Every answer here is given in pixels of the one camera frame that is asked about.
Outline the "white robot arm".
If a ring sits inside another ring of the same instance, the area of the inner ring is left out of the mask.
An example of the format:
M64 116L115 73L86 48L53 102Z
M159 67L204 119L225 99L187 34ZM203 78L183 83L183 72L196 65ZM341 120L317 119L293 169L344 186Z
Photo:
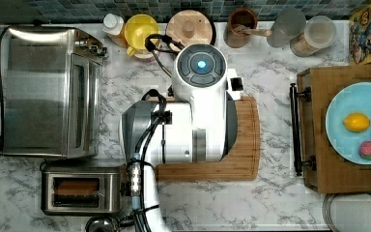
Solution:
M237 138L227 62L218 48L203 43L183 48L171 81L173 101L151 89L121 115L119 139L135 232L171 232L159 208L156 166L220 161Z

